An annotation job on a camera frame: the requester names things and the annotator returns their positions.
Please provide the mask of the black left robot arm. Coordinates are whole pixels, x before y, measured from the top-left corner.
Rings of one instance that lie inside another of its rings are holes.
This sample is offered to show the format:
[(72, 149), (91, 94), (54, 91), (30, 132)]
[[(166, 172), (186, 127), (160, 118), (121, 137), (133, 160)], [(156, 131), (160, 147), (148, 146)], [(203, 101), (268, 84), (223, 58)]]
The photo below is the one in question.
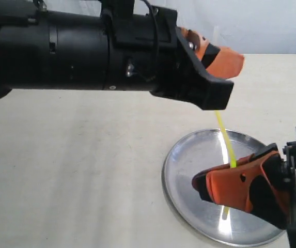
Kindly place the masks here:
[(0, 1), (0, 99), (14, 89), (148, 91), (224, 110), (244, 56), (177, 25), (177, 11), (102, 1), (97, 17)]

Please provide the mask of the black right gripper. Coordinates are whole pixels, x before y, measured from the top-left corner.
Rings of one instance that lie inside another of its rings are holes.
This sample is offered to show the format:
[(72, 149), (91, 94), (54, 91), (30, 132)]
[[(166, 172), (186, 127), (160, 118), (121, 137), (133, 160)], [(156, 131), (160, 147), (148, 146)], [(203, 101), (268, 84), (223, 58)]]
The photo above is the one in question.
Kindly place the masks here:
[(250, 213), (279, 229), (287, 228), (289, 245), (296, 247), (296, 141), (288, 142), (283, 153), (290, 192), (281, 176), (282, 160), (275, 143), (236, 160), (235, 168), (227, 163), (202, 170), (193, 177), (192, 187), (204, 201)]

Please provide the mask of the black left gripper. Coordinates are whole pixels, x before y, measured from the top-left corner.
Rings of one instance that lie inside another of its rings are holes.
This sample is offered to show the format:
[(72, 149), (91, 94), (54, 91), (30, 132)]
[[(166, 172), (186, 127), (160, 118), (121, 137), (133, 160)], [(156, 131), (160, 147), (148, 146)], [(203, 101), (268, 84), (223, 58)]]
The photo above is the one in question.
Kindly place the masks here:
[(244, 55), (176, 28), (175, 10), (144, 3), (147, 14), (135, 14), (134, 1), (107, 2), (107, 88), (224, 110), (234, 86), (225, 79), (240, 74)]

